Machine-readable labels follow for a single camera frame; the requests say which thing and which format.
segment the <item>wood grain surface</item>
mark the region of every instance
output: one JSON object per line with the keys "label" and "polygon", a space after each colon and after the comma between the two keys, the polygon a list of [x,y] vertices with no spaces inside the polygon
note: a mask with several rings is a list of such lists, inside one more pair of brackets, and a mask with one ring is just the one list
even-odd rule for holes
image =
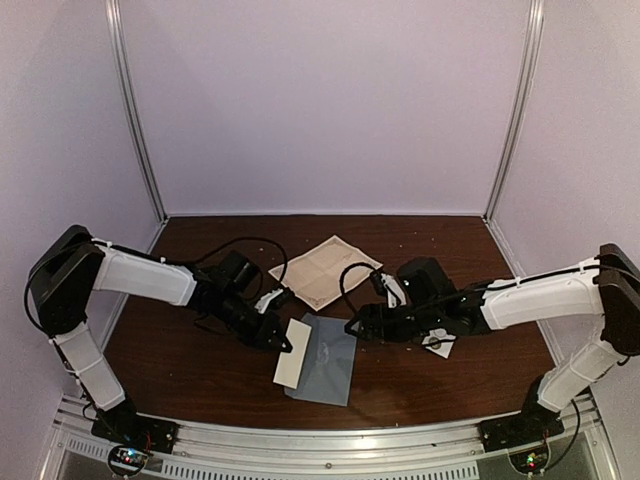
{"label": "wood grain surface", "polygon": [[[390,273],[415,256],[434,256],[457,287],[509,277],[483,222],[471,217],[176,218],[154,253],[190,259],[234,237],[259,235],[282,243],[295,257],[333,234]],[[280,263],[269,245],[246,242],[235,248],[265,272]],[[272,279],[265,280],[264,289],[270,289]],[[351,298],[356,305],[380,301],[368,282]],[[283,322],[307,311],[295,300],[281,311]],[[341,301],[320,314],[349,318]],[[256,428],[421,425],[518,410],[529,384],[553,367],[535,323],[461,338],[448,360],[410,344],[359,341],[349,405],[336,407],[285,396],[272,383],[277,353],[251,350],[224,328],[219,335],[196,329],[194,317],[153,300],[127,302],[106,355],[141,412]]]}

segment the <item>metal corner post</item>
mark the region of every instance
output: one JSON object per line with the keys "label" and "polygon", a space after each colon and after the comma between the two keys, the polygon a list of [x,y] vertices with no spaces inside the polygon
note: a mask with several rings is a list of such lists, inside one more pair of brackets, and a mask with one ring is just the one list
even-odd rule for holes
{"label": "metal corner post", "polygon": [[153,212],[158,222],[162,223],[167,219],[167,213],[164,209],[162,198],[160,197],[160,191],[153,173],[151,161],[149,160],[149,152],[144,139],[140,115],[133,93],[133,82],[129,71],[129,61],[120,17],[120,0],[106,0],[106,8],[107,23],[109,25],[111,44],[116,62],[116,71],[124,100],[125,112],[127,114],[127,123],[129,124],[129,131],[131,132],[131,140],[133,141],[136,157],[138,158],[142,178],[151,200]]}
{"label": "metal corner post", "polygon": [[529,23],[527,24],[522,65],[520,67],[520,78],[518,79],[511,119],[509,120],[509,127],[507,129],[507,135],[502,149],[502,155],[500,157],[500,165],[493,184],[493,189],[491,190],[491,196],[489,197],[489,204],[487,205],[487,210],[484,215],[487,222],[490,222],[493,219],[498,207],[498,202],[504,189],[507,174],[509,173],[509,167],[511,166],[511,161],[515,153],[518,136],[522,128],[525,106],[531,92],[531,85],[533,83],[533,76],[538,60],[538,52],[540,51],[542,25],[544,23],[543,11],[544,0],[531,0]]}

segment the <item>beige cloth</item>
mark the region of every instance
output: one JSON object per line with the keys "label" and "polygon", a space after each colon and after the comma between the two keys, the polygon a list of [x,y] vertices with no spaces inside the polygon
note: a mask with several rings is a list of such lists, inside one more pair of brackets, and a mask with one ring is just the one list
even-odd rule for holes
{"label": "beige cloth", "polygon": [[[367,262],[374,268],[382,266],[380,262],[334,235],[307,253],[290,260],[282,283],[317,312],[340,297],[340,274],[356,262]],[[272,268],[269,273],[276,279],[280,278],[282,265]],[[370,273],[366,268],[351,270],[345,277],[345,290],[348,292],[356,288]]]}

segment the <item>gray pouch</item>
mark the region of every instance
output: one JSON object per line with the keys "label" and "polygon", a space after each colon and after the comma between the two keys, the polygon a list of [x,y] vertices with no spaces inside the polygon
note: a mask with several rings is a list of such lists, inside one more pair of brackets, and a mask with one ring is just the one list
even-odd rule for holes
{"label": "gray pouch", "polygon": [[311,336],[298,388],[285,388],[284,393],[298,400],[346,407],[356,338],[344,333],[344,320],[307,313],[301,322],[311,326]]}

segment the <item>white backdrop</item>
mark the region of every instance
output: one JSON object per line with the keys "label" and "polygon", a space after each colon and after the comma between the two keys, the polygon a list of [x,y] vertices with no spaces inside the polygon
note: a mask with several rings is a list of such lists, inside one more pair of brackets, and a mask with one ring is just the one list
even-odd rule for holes
{"label": "white backdrop", "polygon": [[[0,478],[35,478],[69,380],[27,321],[31,266],[71,224],[134,248],[156,230],[118,88],[103,0],[0,3]],[[104,335],[114,301],[90,308]]]}
{"label": "white backdrop", "polygon": [[483,213],[528,9],[123,2],[168,213]]}
{"label": "white backdrop", "polygon": [[[548,1],[538,69],[497,223],[527,273],[618,243],[640,265],[640,13]],[[564,355],[592,320],[553,324]],[[594,388],[622,478],[638,478],[640,360]]]}

